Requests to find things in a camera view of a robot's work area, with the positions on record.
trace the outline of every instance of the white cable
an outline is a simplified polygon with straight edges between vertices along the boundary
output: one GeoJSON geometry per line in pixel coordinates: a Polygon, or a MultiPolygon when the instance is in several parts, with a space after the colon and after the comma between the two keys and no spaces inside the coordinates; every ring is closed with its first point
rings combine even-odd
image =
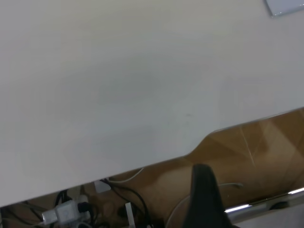
{"type": "Polygon", "coordinates": [[[188,200],[190,198],[190,195],[186,196],[185,198],[183,198],[176,206],[175,208],[173,209],[173,211],[171,212],[168,220],[167,220],[167,223],[166,223],[166,228],[169,227],[169,224],[170,224],[170,221],[171,221],[171,218],[173,217],[175,211],[177,211],[177,209],[180,207],[181,204],[183,204],[186,200],[188,200]]]}
{"type": "Polygon", "coordinates": [[[15,222],[15,223],[17,223],[17,224],[19,224],[19,225],[21,225],[21,226],[26,226],[26,227],[35,227],[35,226],[40,226],[40,225],[43,225],[43,222],[40,222],[40,223],[37,223],[37,224],[33,224],[33,225],[27,225],[27,224],[24,224],[24,223],[22,223],[22,222],[19,222],[19,221],[17,221],[17,220],[14,220],[14,219],[10,219],[10,218],[2,218],[1,219],[2,221],[3,220],[6,220],[6,221],[9,221],[9,222],[15,222]]]}
{"type": "MultiPolygon", "coordinates": [[[[221,187],[221,186],[227,186],[227,185],[235,185],[237,187],[243,187],[244,185],[242,183],[223,183],[223,184],[219,184],[218,186],[221,187]]],[[[167,220],[167,223],[166,223],[166,228],[169,227],[169,224],[170,224],[170,221],[175,213],[175,211],[181,206],[181,204],[183,204],[186,200],[188,200],[190,198],[190,195],[186,196],[185,198],[183,198],[176,206],[175,208],[173,209],[173,211],[171,212],[168,220],[167,220]]]]}
{"type": "Polygon", "coordinates": [[[134,177],[136,177],[138,174],[141,173],[141,171],[143,171],[144,168],[141,168],[137,173],[135,173],[132,177],[126,179],[126,180],[109,180],[110,183],[125,183],[127,181],[132,180],[134,177]]]}

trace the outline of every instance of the white object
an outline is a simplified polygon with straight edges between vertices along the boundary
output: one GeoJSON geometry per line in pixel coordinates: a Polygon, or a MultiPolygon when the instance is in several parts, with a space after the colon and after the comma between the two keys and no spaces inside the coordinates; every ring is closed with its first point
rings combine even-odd
{"type": "Polygon", "coordinates": [[[304,9],[304,0],[266,0],[274,16],[304,9]]]}
{"type": "Polygon", "coordinates": [[[94,181],[94,185],[95,185],[95,190],[96,190],[96,193],[102,193],[104,191],[109,191],[111,190],[111,187],[110,185],[106,184],[106,183],[103,183],[102,181],[94,181]]]}
{"type": "Polygon", "coordinates": [[[44,211],[42,213],[43,224],[58,222],[60,225],[64,225],[76,220],[88,220],[90,218],[88,211],[82,213],[78,211],[78,203],[82,202],[88,202],[86,195],[80,195],[76,200],[69,200],[54,209],[44,211]]]}
{"type": "Polygon", "coordinates": [[[303,21],[261,0],[0,1],[0,206],[302,107],[303,21]]]}
{"type": "Polygon", "coordinates": [[[128,216],[129,228],[135,228],[134,216],[133,216],[132,206],[131,206],[130,202],[125,204],[125,210],[126,210],[127,216],[128,216]]]}

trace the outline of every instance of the white desk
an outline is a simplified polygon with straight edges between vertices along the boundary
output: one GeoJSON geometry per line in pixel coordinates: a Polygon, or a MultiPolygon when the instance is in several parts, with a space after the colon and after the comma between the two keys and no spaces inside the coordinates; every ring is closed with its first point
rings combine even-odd
{"type": "Polygon", "coordinates": [[[303,106],[303,22],[262,0],[1,1],[0,206],[303,106]]]}

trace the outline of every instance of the wooden floor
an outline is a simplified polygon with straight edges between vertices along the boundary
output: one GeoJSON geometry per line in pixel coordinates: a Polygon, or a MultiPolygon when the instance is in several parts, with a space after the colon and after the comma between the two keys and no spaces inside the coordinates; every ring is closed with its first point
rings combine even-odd
{"type": "MultiPolygon", "coordinates": [[[[218,183],[241,182],[241,189],[231,186],[220,188],[225,207],[265,199],[304,187],[304,111],[276,116],[255,123],[236,126],[210,134],[184,158],[146,167],[138,176],[125,183],[137,190],[147,203],[152,218],[168,218],[175,205],[190,192],[193,164],[212,167],[218,183]]],[[[123,180],[137,171],[113,177],[123,180]]],[[[79,187],[69,191],[77,196],[79,187]]],[[[125,202],[112,191],[96,194],[92,183],[84,186],[90,201],[99,206],[100,219],[113,227],[126,225],[117,216],[117,209],[125,202]]],[[[131,201],[140,201],[131,193],[121,192],[131,201]]],[[[30,202],[51,208],[55,194],[30,202]]],[[[23,218],[34,219],[27,209],[16,204],[11,207],[23,218]]],[[[178,228],[184,218],[187,202],[172,218],[170,227],[178,228]]]]}

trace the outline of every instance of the cable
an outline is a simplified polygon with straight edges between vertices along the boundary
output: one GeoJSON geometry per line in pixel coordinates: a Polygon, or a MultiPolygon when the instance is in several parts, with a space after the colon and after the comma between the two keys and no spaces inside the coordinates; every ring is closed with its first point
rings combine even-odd
{"type": "Polygon", "coordinates": [[[63,191],[60,191],[60,192],[57,194],[56,199],[55,199],[55,205],[54,205],[55,207],[59,204],[59,202],[60,202],[62,196],[63,196],[63,191]]]}
{"type": "Polygon", "coordinates": [[[62,193],[62,202],[65,203],[69,200],[72,200],[72,198],[67,195],[67,190],[64,190],[62,193]]]}
{"type": "Polygon", "coordinates": [[[98,207],[96,205],[88,203],[88,202],[82,202],[82,203],[77,204],[77,208],[78,208],[78,211],[80,213],[87,212],[87,211],[89,212],[89,214],[90,214],[90,225],[92,227],[94,227],[95,221],[97,220],[97,216],[98,216],[98,213],[99,213],[98,207]],[[96,210],[96,217],[94,216],[94,211],[93,211],[94,207],[95,207],[95,210],[96,210]]]}
{"type": "Polygon", "coordinates": [[[28,203],[25,203],[25,202],[19,203],[18,205],[23,206],[23,207],[26,207],[26,208],[32,208],[32,209],[34,209],[34,210],[36,210],[36,211],[41,211],[41,212],[47,211],[47,210],[48,210],[48,209],[46,209],[46,208],[42,208],[42,207],[40,207],[40,206],[31,204],[31,203],[29,203],[29,202],[28,202],[28,203]]]}
{"type": "Polygon", "coordinates": [[[40,222],[43,221],[43,218],[33,208],[29,208],[29,210],[39,219],[40,222]]]}
{"type": "Polygon", "coordinates": [[[43,222],[40,222],[40,223],[38,223],[38,224],[30,224],[30,225],[27,225],[27,224],[24,224],[24,223],[22,223],[22,222],[19,222],[19,221],[17,221],[17,220],[14,220],[14,219],[10,219],[10,218],[2,218],[2,220],[6,220],[6,221],[9,221],[9,222],[15,222],[15,223],[17,223],[17,224],[20,224],[20,225],[22,225],[22,226],[26,226],[26,227],[36,227],[36,226],[39,226],[39,225],[43,225],[43,222]]]}
{"type": "Polygon", "coordinates": [[[139,199],[140,201],[142,202],[142,205],[143,205],[143,208],[144,208],[144,214],[145,214],[145,219],[146,219],[146,222],[147,222],[147,225],[152,225],[151,223],[151,217],[150,217],[150,214],[149,214],[149,211],[148,211],[148,207],[145,203],[145,201],[143,200],[142,196],[136,192],[135,190],[133,189],[130,189],[130,188],[127,188],[127,187],[124,187],[124,186],[119,186],[119,185],[114,185],[112,183],[110,183],[108,180],[101,180],[103,183],[106,183],[108,185],[110,185],[111,189],[114,191],[114,188],[118,188],[118,189],[123,189],[123,190],[127,190],[127,191],[130,191],[132,192],[133,194],[135,194],[139,199]]]}
{"type": "MultiPolygon", "coordinates": [[[[223,183],[223,184],[219,184],[218,186],[219,187],[223,187],[223,186],[229,186],[229,185],[234,185],[238,188],[241,188],[243,187],[244,185],[242,183],[223,183]]],[[[169,215],[169,218],[166,222],[166,226],[165,228],[168,228],[169,227],[169,224],[170,224],[170,221],[174,215],[174,213],[176,212],[176,210],[186,201],[190,198],[190,195],[186,196],[185,198],[183,198],[173,209],[173,211],[171,212],[171,214],[169,215]]]]}
{"type": "Polygon", "coordinates": [[[95,205],[95,204],[91,204],[91,205],[92,205],[92,207],[95,209],[95,218],[94,218],[93,223],[96,224],[97,219],[98,219],[98,215],[99,215],[99,208],[98,208],[98,206],[95,205]]]}
{"type": "Polygon", "coordinates": [[[137,173],[135,173],[132,177],[126,179],[126,180],[108,180],[108,182],[110,183],[117,183],[117,184],[122,184],[122,183],[125,183],[125,182],[128,182],[130,180],[132,180],[134,177],[136,177],[138,174],[140,174],[142,171],[143,171],[144,168],[141,168],[137,173]]]}
{"type": "Polygon", "coordinates": [[[27,221],[27,222],[40,223],[40,221],[38,221],[37,219],[29,219],[29,218],[22,218],[22,217],[19,217],[19,218],[24,221],[27,221]]]}
{"type": "Polygon", "coordinates": [[[127,202],[130,202],[132,204],[132,206],[134,206],[140,213],[142,213],[142,215],[145,216],[145,213],[135,203],[133,203],[132,201],[128,200],[126,197],[124,197],[121,194],[119,194],[114,188],[112,188],[112,191],[115,192],[115,194],[117,196],[119,196],[120,198],[122,198],[123,200],[125,200],[127,202]]]}
{"type": "Polygon", "coordinates": [[[31,224],[25,220],[23,220],[22,218],[20,218],[18,215],[16,215],[14,212],[12,212],[9,208],[6,208],[6,211],[11,214],[14,218],[16,218],[18,220],[19,223],[26,225],[26,226],[32,226],[32,227],[36,227],[36,228],[41,228],[39,225],[41,225],[42,223],[39,224],[31,224]]]}
{"type": "Polygon", "coordinates": [[[223,183],[223,184],[219,184],[219,187],[223,187],[223,186],[228,186],[228,185],[234,185],[237,188],[242,188],[244,187],[244,185],[242,183],[223,183]]]}

